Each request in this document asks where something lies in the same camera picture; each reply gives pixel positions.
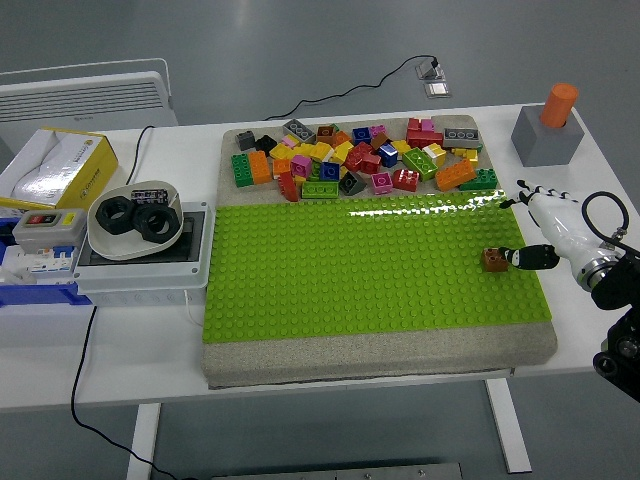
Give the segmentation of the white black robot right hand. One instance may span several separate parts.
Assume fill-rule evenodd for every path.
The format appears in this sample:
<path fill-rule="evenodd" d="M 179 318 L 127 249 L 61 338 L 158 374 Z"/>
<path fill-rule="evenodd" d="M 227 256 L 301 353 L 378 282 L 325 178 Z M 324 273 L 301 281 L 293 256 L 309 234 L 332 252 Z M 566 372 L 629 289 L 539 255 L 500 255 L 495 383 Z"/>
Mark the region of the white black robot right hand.
<path fill-rule="evenodd" d="M 500 255 L 511 265 L 523 270 L 552 269 L 564 258 L 578 278 L 582 270 L 590 272 L 615 257 L 613 250 L 601 246 L 582 218 L 580 204 L 567 192 L 530 186 L 524 180 L 518 180 L 517 185 L 520 187 L 517 196 L 502 202 L 500 207 L 524 204 L 547 243 L 520 249 L 500 247 Z"/>

